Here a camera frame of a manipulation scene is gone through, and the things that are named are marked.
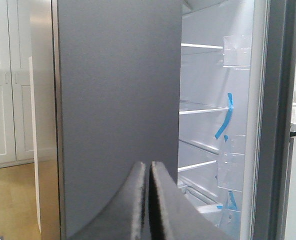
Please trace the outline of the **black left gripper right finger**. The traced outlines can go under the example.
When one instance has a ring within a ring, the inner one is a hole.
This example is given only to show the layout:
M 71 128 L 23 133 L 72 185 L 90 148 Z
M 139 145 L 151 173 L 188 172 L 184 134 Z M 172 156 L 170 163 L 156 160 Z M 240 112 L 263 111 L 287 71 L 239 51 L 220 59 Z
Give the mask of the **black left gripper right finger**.
M 153 240 L 229 240 L 183 195 L 162 162 L 149 175 L 149 224 Z

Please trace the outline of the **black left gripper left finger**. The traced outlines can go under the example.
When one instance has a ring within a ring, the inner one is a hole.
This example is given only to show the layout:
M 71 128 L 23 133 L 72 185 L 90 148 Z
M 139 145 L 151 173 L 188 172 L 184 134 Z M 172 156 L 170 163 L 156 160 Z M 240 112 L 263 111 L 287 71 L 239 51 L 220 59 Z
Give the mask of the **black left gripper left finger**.
M 136 162 L 108 204 L 71 240 L 139 240 L 145 209 L 146 165 Z

